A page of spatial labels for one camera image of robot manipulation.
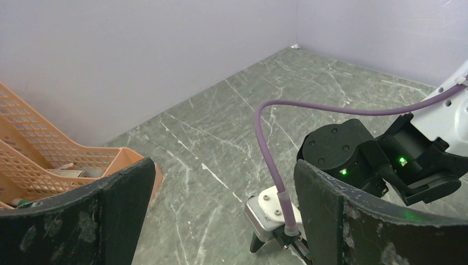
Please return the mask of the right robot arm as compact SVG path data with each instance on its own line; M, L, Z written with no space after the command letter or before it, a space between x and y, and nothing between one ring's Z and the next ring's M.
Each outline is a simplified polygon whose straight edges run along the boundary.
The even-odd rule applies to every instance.
M353 115L308 133L291 202L261 127L270 105ZM275 241L306 264L466 264L467 220L414 210L453 194L467 173L467 64L423 101L387 110L273 99L254 129L274 185L250 197L249 250Z

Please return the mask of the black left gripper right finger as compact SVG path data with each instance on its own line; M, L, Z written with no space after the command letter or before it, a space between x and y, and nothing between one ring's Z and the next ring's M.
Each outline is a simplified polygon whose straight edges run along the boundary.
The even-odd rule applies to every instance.
M299 160L294 182L314 264L466 264L467 221L399 206Z

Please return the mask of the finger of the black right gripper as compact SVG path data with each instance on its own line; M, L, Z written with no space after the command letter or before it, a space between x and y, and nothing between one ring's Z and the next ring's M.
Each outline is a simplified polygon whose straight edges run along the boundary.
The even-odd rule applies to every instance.
M263 246L265 245L265 242L262 241L256 234L252 235L249 251L251 253L256 253L258 252Z

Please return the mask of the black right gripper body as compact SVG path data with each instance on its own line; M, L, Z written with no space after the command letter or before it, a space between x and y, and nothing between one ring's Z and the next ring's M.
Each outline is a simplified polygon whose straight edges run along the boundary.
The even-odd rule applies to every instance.
M285 226L280 226L273 230L273 237L284 249L294 249L305 264L313 265L312 254L309 250L307 241L302 238L300 232L298 235L288 236L285 233Z

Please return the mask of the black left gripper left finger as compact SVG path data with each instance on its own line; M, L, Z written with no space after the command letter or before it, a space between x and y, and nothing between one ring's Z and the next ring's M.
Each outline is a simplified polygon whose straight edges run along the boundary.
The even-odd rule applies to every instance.
M145 157L83 186L1 211L2 264L131 264L155 183Z

